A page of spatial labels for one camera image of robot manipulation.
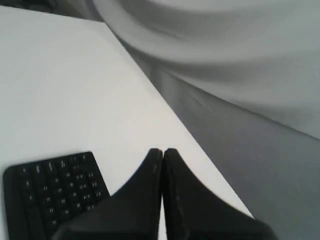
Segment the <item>desk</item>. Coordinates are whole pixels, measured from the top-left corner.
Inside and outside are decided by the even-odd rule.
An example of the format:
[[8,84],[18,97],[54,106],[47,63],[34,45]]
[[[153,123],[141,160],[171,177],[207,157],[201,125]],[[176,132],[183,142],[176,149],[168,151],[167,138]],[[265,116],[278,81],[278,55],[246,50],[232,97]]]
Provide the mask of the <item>desk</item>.
[[[1,175],[12,164],[92,151],[113,194],[148,149],[172,147],[212,192],[250,215],[104,23],[0,7],[0,32]],[[0,211],[7,239],[3,200]]]

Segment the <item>white surface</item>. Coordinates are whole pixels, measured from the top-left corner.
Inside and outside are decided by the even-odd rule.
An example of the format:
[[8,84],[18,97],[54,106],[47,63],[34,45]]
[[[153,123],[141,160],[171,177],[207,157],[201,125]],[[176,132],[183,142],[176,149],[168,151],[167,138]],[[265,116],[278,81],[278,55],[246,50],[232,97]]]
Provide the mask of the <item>white surface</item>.
[[[210,190],[250,215],[104,23],[0,7],[0,32],[1,175],[91,150],[113,194],[149,148],[173,147]],[[3,200],[0,211],[6,239]]]

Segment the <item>fabric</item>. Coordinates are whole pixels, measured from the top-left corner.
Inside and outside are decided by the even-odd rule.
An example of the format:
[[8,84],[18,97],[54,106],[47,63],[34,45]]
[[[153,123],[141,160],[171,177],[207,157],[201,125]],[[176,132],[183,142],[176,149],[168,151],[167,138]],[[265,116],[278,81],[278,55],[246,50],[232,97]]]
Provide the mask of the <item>fabric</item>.
[[320,138],[320,1],[93,2],[146,68]]

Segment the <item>black keyboard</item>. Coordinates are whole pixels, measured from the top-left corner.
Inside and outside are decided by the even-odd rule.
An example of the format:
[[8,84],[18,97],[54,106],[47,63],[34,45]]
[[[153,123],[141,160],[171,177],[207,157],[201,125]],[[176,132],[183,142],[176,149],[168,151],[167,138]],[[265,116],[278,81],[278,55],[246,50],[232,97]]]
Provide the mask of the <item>black keyboard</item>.
[[110,196],[92,152],[9,167],[3,175],[10,239],[51,239]]

